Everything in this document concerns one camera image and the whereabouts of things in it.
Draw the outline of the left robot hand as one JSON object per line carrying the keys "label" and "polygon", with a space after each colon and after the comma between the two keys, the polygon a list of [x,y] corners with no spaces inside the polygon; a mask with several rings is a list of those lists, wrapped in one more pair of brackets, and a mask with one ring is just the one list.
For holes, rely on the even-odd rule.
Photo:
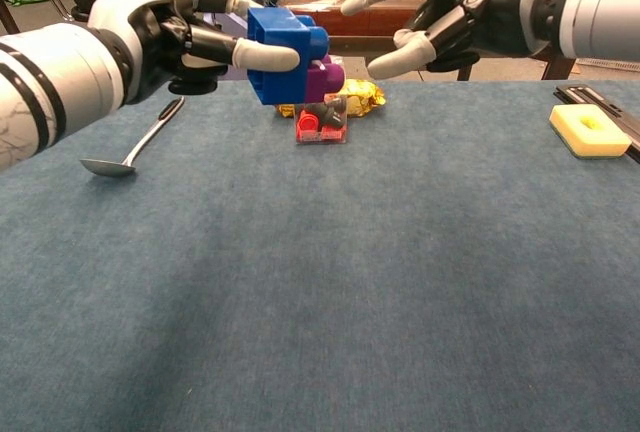
{"label": "left robot hand", "polygon": [[134,104],[165,83],[178,95],[213,92],[230,66],[275,73],[298,67],[294,49],[235,37],[197,17],[204,12],[245,18],[259,7],[252,0],[97,0],[88,28],[115,54],[122,102]]}

